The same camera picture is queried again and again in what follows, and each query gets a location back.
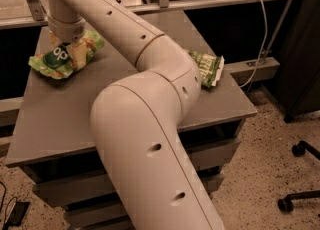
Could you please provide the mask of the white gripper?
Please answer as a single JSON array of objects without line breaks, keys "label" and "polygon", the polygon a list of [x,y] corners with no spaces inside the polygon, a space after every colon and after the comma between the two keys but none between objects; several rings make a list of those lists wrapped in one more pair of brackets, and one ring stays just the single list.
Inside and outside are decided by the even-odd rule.
[{"label": "white gripper", "polygon": [[86,66],[87,48],[85,42],[80,40],[85,32],[85,20],[63,0],[48,0],[48,3],[51,48],[71,43],[68,51],[75,69],[79,71]]}]

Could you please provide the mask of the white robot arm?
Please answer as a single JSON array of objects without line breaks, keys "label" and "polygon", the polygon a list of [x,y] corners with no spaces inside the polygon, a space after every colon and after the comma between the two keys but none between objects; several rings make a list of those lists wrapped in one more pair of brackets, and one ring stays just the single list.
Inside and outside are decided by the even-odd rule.
[{"label": "white robot arm", "polygon": [[62,0],[136,69],[95,99],[91,133],[136,230],[225,230],[177,133],[199,70],[162,31],[114,0]]}]

